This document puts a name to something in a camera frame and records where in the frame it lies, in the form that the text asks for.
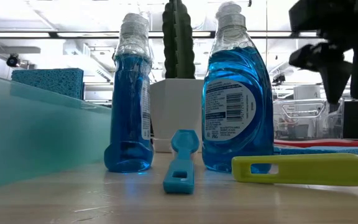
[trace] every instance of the table surface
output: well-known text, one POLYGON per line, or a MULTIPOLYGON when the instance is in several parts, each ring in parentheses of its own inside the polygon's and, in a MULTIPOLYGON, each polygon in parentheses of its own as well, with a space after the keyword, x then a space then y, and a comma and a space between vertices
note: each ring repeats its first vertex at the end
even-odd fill
POLYGON ((91 164, 0 187, 0 223, 357 223, 358 187, 236 182, 195 159, 193 195, 162 188, 172 155, 150 170, 106 172, 91 164))

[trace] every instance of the potted plant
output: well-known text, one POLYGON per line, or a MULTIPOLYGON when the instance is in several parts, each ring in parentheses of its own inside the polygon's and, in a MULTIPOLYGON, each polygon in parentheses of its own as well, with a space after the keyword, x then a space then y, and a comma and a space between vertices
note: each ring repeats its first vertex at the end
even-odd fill
POLYGON ((194 129, 201 139, 203 80, 195 79, 190 16, 181 0, 170 0, 162 15, 165 80, 150 87, 154 149, 170 150, 178 129, 194 129))

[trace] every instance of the barcode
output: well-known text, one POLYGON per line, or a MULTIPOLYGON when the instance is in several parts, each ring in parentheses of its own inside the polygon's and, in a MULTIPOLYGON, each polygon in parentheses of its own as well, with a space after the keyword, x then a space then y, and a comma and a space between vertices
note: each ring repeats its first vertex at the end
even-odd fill
POLYGON ((242 93, 231 93, 226 95, 226 120, 242 121, 244 113, 244 97, 242 93))

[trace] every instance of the plastic bottle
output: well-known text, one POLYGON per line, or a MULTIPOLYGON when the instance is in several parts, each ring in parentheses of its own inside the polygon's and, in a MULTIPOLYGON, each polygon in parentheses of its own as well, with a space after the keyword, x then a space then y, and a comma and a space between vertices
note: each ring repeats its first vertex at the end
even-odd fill
MULTIPOLYGON (((273 100, 266 67, 247 34, 241 7, 221 5, 203 88, 203 160, 231 172, 235 156, 273 154, 273 100)), ((253 165, 267 173, 269 164, 253 165)))
POLYGON ((112 172, 138 172, 152 163, 148 36, 147 19, 133 13, 125 16, 114 56, 110 145, 104 152, 104 163, 112 172))

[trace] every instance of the product label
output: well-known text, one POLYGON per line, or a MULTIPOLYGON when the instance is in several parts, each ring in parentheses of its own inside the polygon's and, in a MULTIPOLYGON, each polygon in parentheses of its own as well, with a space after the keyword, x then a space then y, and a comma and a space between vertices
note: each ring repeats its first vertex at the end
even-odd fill
POLYGON ((142 138, 150 139, 150 82, 146 79, 142 84, 140 96, 140 107, 142 113, 142 138))
POLYGON ((205 139, 236 137, 252 121, 255 111, 255 97, 246 86, 229 79, 211 81, 205 94, 205 139))

